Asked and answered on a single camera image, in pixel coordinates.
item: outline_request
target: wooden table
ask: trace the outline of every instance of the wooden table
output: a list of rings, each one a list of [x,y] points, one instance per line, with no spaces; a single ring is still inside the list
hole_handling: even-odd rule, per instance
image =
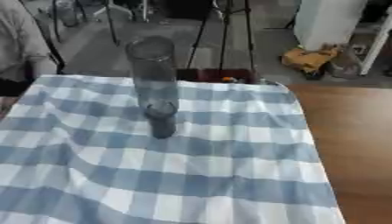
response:
[[[347,223],[392,223],[392,90],[294,85]]]

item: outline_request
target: sleeve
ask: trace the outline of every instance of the sleeve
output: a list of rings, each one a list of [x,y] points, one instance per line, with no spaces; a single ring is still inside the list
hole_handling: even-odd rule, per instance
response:
[[[23,59],[35,61],[47,57],[50,50],[33,16],[18,0],[2,1],[12,1],[12,23],[17,29]]]

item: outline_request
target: floor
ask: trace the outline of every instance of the floor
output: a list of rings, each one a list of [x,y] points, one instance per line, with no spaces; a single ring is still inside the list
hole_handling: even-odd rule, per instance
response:
[[[234,0],[236,7],[242,7],[242,0]],[[282,66],[278,60],[284,52],[298,44],[291,30],[283,28],[294,16],[298,0],[250,0],[252,8],[252,37],[255,42],[256,71],[260,77],[278,81],[285,85],[311,83],[319,85],[392,88],[392,78],[384,77],[377,69],[369,76],[345,80],[326,75],[323,80],[308,81],[300,72]],[[47,7],[50,1],[35,0],[27,2],[32,14],[38,14],[37,8]],[[66,72],[69,74],[88,74],[100,76],[128,76],[130,63],[123,52],[124,45],[142,36],[161,35],[174,41],[178,67],[185,67],[192,44],[196,39],[200,22],[181,19],[164,19],[152,15],[149,23],[130,22],[124,14],[114,11],[115,29],[120,46],[111,40],[109,25],[105,14],[102,22],[90,19],[87,24],[76,28],[60,27],[62,43],[59,50],[66,59]],[[222,22],[214,13],[207,24],[192,67],[211,68],[218,66],[221,48]],[[225,67],[249,67],[247,33],[243,13],[232,16],[227,40]]]

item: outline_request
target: person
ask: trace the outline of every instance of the person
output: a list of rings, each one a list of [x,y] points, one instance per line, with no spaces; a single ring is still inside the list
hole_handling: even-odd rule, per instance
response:
[[[20,96],[41,74],[56,74],[33,16],[18,0],[0,1],[0,96]]]

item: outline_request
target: blue and white checkered tablecloth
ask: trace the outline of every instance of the blue and white checkered tablecloth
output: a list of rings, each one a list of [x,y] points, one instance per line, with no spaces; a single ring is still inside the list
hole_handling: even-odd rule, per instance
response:
[[[39,78],[0,122],[0,222],[344,223],[286,87],[180,82],[165,140],[134,91]]]

